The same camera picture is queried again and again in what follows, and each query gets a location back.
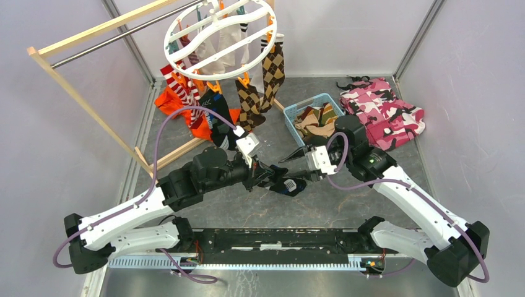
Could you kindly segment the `black grey sock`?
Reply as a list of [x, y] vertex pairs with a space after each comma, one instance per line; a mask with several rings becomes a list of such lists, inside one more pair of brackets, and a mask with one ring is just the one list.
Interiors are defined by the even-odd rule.
[[[200, 99], [199, 104], [202, 107], [208, 108], [221, 117], [223, 117], [230, 124], [233, 124], [232, 117], [230, 116], [229, 108], [226, 99], [219, 92], [208, 90]], [[207, 122], [210, 125], [211, 139], [217, 147], [225, 150], [236, 150], [237, 137], [233, 132], [233, 129], [225, 124], [221, 119], [216, 117], [214, 114], [206, 114]]]
[[261, 182], [259, 187], [289, 197], [295, 197], [306, 189], [307, 183], [305, 180], [286, 177], [288, 173], [287, 168], [271, 165], [270, 169], [272, 170], [272, 175]]

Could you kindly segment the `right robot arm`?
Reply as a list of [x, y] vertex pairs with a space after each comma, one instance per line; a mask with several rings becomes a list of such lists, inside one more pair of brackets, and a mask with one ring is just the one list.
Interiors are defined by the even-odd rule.
[[437, 202], [392, 156], [369, 143], [365, 126], [356, 116], [340, 116], [334, 127], [326, 145], [304, 145], [282, 159], [306, 158], [308, 169], [294, 177], [319, 181], [347, 168], [361, 182], [360, 187], [369, 186], [385, 196], [421, 229], [413, 231], [372, 217], [358, 229], [359, 248], [365, 252], [378, 248], [400, 252], [425, 264], [450, 287], [457, 287], [466, 278], [487, 283], [488, 227], [480, 221], [469, 223]]

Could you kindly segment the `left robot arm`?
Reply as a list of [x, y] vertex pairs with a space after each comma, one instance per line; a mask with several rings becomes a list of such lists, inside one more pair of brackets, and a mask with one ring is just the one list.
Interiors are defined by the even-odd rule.
[[81, 275], [121, 254], [142, 249], [187, 252], [194, 246], [194, 235], [186, 220], [176, 218], [157, 228], [144, 228], [142, 224], [200, 203], [208, 192], [238, 183], [248, 191], [268, 186], [279, 174], [275, 165], [266, 165], [258, 157], [246, 162], [238, 152], [229, 160], [225, 150], [208, 147], [127, 202], [88, 217], [77, 213], [65, 217], [71, 266]]

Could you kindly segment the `brown argyle sock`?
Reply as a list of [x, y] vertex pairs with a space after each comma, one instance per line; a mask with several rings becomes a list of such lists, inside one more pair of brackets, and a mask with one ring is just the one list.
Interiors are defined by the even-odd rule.
[[264, 93], [261, 113], [268, 112], [274, 105], [277, 92], [285, 81], [284, 34], [278, 33], [274, 46], [262, 61], [262, 80]]
[[266, 121], [266, 117], [261, 112], [258, 91], [251, 84], [245, 84], [241, 78], [237, 78], [235, 85], [241, 109], [238, 125], [247, 131], [252, 131]]

